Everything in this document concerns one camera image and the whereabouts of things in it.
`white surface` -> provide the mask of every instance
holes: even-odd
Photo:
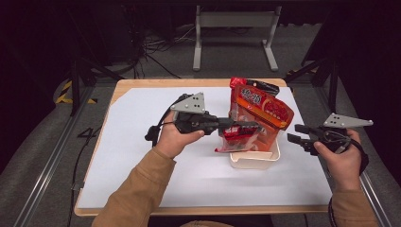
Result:
[[[210,114],[227,116],[228,87],[135,88],[120,97],[109,110],[77,208],[102,208],[151,148],[148,128],[180,95],[198,92]],[[280,88],[277,98],[295,112],[288,132],[296,133],[293,125],[303,120],[289,88]],[[161,207],[327,204],[331,190],[318,158],[288,142],[286,133],[278,144],[281,157],[269,169],[237,169],[230,154],[214,152],[221,146],[217,132],[204,136],[176,157]]]

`person's right hand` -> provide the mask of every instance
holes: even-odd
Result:
[[[347,130],[347,134],[360,143],[359,134],[356,131]],[[327,162],[327,167],[334,178],[337,190],[360,190],[361,155],[357,147],[351,145],[341,154],[334,153],[321,142],[315,142],[314,147]]]

